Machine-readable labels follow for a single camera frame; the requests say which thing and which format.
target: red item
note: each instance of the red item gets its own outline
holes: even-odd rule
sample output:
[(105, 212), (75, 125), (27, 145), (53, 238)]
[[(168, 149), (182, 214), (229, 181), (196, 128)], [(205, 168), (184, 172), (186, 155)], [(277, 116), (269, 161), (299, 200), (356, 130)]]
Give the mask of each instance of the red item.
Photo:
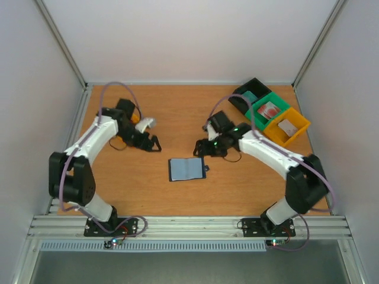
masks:
[(273, 118), (280, 112), (280, 109), (276, 105), (274, 105), (272, 102), (267, 102), (264, 105), (262, 105), (257, 110), (257, 112), (264, 118), (270, 120), (271, 118)]

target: metal bar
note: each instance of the metal bar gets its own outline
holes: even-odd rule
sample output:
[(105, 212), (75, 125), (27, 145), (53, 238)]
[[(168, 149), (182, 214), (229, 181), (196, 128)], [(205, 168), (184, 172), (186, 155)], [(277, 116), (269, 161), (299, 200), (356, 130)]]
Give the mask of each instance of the metal bar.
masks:
[(350, 283), (366, 284), (367, 278), (353, 240), (338, 240)]
[(342, 8), (346, 4), (347, 0), (337, 0), (336, 4), (334, 5), (332, 11), (330, 12), (324, 26), (322, 27), (319, 35), (316, 38), (316, 41), (314, 42), (312, 48), (310, 49), (303, 65), (301, 66), (299, 72), (297, 73), (295, 77), (295, 81), (293, 82), (293, 86), (297, 87), (301, 79), (303, 78), (305, 72), (307, 71), (308, 67), (312, 63), (314, 57), (316, 56), (317, 52), (319, 51), (321, 45), (325, 41), (326, 36), (329, 34), (331, 28), (333, 27), (333, 24), (335, 23), (338, 15), (341, 13)]
[[(147, 217), (148, 229), (136, 239), (144, 240), (245, 240), (237, 223), (244, 217)], [(350, 240), (351, 232), (344, 216), (305, 217), (312, 240)], [(86, 238), (83, 236), (86, 223), (84, 216), (35, 216), (28, 232), (28, 238), (65, 240), (107, 240), (109, 238)], [(304, 240), (304, 222), (294, 219), (296, 237)], [(254, 240), (272, 239), (255, 237)]]
[[(248, 81), (239, 81), (239, 80), (228, 80), (228, 81), (222, 81), (222, 80), (195, 80), (195, 81), (151, 81), (151, 80), (132, 80), (132, 81), (120, 81), (121, 83), (124, 83), (125, 85), (143, 85), (143, 86), (149, 86), (149, 85), (217, 85), (217, 86), (236, 86), (236, 85), (242, 85)], [(94, 86), (101, 86), (105, 85), (108, 82), (89, 82), (89, 84), (92, 84)], [(262, 81), (265, 85), (290, 85), (291, 81)]]
[(63, 54), (66, 56), (72, 70), (75, 72), (76, 77), (78, 78), (79, 82), (83, 86), (83, 88), (86, 88), (86, 82), (85, 79), (81, 73), (81, 71), (78, 68), (78, 65), (76, 64), (75, 60), (73, 59), (71, 52), (69, 51), (65, 41), (63, 40), (62, 35), (59, 33), (59, 30), (52, 18), (52, 16), (49, 13), (49, 10), (46, 7), (46, 4), (43, 0), (34, 0), (34, 2), (37, 4), (38, 9), (40, 10), (47, 26), (50, 28), (50, 31), (53, 33), (54, 38), (56, 39), (60, 49), (62, 50)]
[(22, 258), (17, 266), (12, 284), (29, 284), (37, 263), (38, 254), (41, 248), (41, 241), (38, 239), (26, 240), (21, 253)]
[(122, 253), (162, 253), (162, 252), (222, 252), (222, 251), (266, 251), (264, 241), (168, 241), (128, 239), (118, 246), (105, 247), (102, 240), (44, 240), (41, 251), (101, 251)]

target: gray floor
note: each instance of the gray floor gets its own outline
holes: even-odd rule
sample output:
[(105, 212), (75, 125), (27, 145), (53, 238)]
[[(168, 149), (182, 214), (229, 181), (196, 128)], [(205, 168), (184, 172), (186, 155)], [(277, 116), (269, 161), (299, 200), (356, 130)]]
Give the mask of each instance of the gray floor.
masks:
[(33, 284), (349, 283), (336, 241), (297, 253), (41, 252)]

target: yellow bin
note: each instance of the yellow bin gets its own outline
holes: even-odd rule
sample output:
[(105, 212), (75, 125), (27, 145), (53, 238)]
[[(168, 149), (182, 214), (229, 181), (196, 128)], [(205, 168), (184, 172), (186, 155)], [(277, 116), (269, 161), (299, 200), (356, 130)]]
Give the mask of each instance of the yellow bin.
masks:
[[(289, 137), (278, 124), (283, 120), (289, 120), (298, 131)], [(273, 142), (282, 147), (287, 147), (297, 136), (304, 133), (310, 125), (310, 121), (303, 117), (294, 108), (289, 108), (279, 116), (275, 117), (270, 124), (263, 130), (263, 133)]]

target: wooden surface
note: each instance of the wooden surface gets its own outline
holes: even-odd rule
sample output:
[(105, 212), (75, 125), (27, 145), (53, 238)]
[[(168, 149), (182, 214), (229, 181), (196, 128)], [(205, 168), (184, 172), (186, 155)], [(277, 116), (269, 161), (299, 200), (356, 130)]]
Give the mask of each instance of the wooden surface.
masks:
[[(260, 215), (284, 196), (285, 182), (271, 168), (251, 156), (237, 163), (205, 157), (210, 171), (206, 179), (169, 182), (168, 159), (192, 157), (195, 142), (206, 138), (201, 127), (214, 104), (232, 93), (235, 86), (132, 86), (144, 116), (155, 117), (149, 132), (158, 136), (161, 153), (106, 145), (95, 159), (96, 191), (119, 215)], [(274, 92), (298, 109), (291, 86), (271, 86)], [(83, 122), (82, 133), (98, 111), (102, 86), (95, 86)], [(108, 88), (104, 106), (114, 107), (119, 98), (131, 98), (121, 86)], [(229, 102), (223, 109), (236, 124), (247, 121)], [(289, 145), (303, 155), (311, 152), (306, 134)], [(228, 159), (238, 158), (233, 149)], [(326, 208), (322, 200), (318, 208)]]

